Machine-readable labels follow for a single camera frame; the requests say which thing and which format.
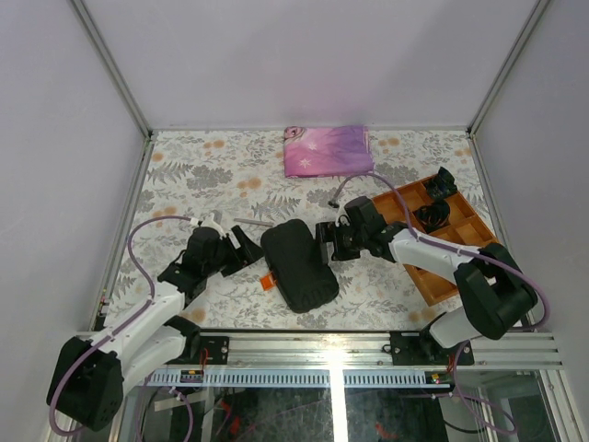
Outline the black plastic tool case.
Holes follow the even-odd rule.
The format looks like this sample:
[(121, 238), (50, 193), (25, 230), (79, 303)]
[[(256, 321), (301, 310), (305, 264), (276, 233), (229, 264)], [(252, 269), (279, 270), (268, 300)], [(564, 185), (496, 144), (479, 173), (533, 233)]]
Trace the black plastic tool case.
[(291, 219), (261, 235), (265, 261), (286, 305), (297, 314), (320, 308), (340, 292), (308, 225)]

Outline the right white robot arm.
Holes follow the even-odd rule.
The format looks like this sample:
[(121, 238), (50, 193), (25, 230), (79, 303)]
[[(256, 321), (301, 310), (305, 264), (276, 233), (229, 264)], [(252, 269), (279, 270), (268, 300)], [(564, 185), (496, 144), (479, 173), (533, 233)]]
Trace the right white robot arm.
[(388, 223), (365, 196), (345, 204), (337, 220), (316, 224), (316, 237), (323, 262), (355, 260), (366, 250), (456, 286), (462, 306), (422, 330), (419, 348), (430, 363), (444, 361), (464, 341), (501, 339), (538, 302), (537, 291), (503, 245), (460, 245), (421, 233), (411, 223)]

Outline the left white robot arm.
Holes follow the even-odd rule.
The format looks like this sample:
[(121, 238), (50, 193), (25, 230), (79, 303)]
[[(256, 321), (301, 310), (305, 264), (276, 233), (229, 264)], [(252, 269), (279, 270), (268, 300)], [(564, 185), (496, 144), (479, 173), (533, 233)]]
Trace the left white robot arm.
[(164, 364), (206, 362), (201, 329), (182, 311), (210, 277), (230, 276), (262, 256), (262, 248), (241, 227), (224, 232), (214, 222), (197, 222), (179, 256), (149, 281), (146, 300), (91, 337), (74, 336), (64, 344), (46, 399), (52, 431), (72, 434), (58, 425), (57, 414), (99, 431), (130, 390)]

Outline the folded purple cloth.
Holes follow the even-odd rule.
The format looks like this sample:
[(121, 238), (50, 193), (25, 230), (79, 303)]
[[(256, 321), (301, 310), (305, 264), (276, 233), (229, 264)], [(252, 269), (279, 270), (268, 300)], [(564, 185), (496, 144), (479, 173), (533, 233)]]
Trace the folded purple cloth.
[(368, 129), (362, 125), (287, 127), (283, 132), (283, 165), (286, 178), (372, 172), (375, 162)]

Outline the black tape roll middle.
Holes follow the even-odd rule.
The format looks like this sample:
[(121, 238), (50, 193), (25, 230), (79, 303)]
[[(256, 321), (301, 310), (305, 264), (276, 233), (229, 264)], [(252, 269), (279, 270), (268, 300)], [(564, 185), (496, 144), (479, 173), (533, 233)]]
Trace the black tape roll middle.
[(413, 212), (426, 233), (446, 227), (449, 223), (450, 206), (445, 200), (426, 204)]

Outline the black tape roll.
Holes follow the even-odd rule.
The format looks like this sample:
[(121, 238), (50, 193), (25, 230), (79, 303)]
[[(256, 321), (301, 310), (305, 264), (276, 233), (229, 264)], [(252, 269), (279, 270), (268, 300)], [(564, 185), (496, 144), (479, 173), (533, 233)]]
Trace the black tape roll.
[(449, 223), (450, 206), (445, 200), (426, 204), (413, 212), (426, 233), (446, 227)]
[(458, 192), (455, 177), (444, 167), (440, 167), (423, 185), (434, 201), (444, 200)]

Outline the black tape roll far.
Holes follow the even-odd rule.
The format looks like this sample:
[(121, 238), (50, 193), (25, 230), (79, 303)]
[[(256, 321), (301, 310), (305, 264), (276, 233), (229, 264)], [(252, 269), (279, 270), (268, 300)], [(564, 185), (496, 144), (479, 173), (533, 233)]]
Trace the black tape roll far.
[(444, 200), (458, 192), (455, 177), (444, 167), (440, 167), (423, 185), (434, 201)]

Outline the wooden compartment tray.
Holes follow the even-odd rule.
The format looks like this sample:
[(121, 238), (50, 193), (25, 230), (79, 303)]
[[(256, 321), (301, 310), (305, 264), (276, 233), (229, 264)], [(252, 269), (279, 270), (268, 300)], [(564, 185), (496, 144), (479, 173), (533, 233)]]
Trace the wooden compartment tray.
[[(423, 185), (432, 176), (400, 187), (398, 189), (400, 196), (396, 196), (393, 192), (375, 196), (373, 202), (376, 210), (389, 224), (396, 221), (403, 222), (405, 216), (400, 203), (405, 202), (409, 207), (412, 225), (426, 233), (413, 212), (423, 205), (434, 202)], [(498, 240), (462, 193), (457, 192), (445, 201), (450, 206), (448, 225), (427, 234), (441, 240), (479, 248)], [(456, 286), (442, 277), (415, 266), (407, 265), (405, 269), (428, 306), (432, 307), (457, 295)]]

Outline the aluminium front rail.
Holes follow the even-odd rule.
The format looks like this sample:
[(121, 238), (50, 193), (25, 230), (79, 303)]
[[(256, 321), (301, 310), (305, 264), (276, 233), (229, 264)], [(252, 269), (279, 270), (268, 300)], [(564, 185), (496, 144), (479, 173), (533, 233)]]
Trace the aluminium front rail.
[(428, 372), (462, 370), (561, 370), (563, 364), (549, 333), (509, 332), (501, 340), (477, 338), (449, 349), (424, 344), (416, 331), (389, 332), (229, 332), (200, 336), (196, 355), (177, 355), (180, 337), (157, 333), (132, 357), (121, 361), (123, 386), (145, 379), (157, 386), (290, 382), (305, 375), (319, 384), (332, 368), (361, 382), (425, 384)]

